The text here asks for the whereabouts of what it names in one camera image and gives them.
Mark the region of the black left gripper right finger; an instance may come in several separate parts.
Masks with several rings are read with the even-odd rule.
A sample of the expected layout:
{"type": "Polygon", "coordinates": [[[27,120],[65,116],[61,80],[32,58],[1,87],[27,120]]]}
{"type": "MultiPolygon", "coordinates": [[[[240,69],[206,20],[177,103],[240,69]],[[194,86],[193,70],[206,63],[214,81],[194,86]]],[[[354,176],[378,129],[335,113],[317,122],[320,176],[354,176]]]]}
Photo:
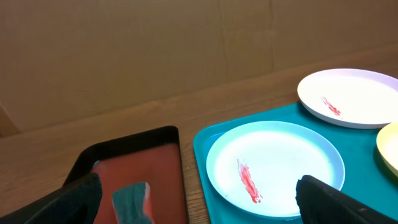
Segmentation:
{"type": "Polygon", "coordinates": [[[296,202],[303,224],[397,224],[311,175],[297,181],[296,202]]]}

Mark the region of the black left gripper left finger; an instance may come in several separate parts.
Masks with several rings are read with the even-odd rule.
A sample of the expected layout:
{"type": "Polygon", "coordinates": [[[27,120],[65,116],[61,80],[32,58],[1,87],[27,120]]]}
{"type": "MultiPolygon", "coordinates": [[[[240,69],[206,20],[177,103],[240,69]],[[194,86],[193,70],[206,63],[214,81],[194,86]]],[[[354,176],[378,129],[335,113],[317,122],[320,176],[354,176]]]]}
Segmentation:
{"type": "Polygon", "coordinates": [[[1,217],[1,224],[91,224],[102,194],[99,175],[90,173],[1,217]]]}

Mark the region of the light blue plate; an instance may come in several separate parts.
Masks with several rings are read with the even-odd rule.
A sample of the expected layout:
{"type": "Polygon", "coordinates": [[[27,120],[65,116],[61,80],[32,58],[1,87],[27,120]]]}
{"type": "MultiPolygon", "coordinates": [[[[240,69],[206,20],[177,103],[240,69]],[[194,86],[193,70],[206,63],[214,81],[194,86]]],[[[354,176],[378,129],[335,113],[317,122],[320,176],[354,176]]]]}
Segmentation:
{"type": "Polygon", "coordinates": [[[206,171],[226,201],[277,220],[299,217],[296,185],[303,176],[337,190],[345,182],[343,159],[329,140],[283,121],[257,121],[225,132],[209,150],[206,171]]]}

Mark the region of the yellow plate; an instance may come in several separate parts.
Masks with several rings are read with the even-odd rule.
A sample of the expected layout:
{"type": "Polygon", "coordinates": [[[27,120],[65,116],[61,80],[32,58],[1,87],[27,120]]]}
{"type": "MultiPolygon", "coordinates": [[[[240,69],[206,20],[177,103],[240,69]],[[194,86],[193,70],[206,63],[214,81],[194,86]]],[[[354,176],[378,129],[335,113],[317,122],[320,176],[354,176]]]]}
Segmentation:
{"type": "Polygon", "coordinates": [[[376,146],[385,165],[397,176],[397,123],[390,123],[378,132],[376,146]]]}

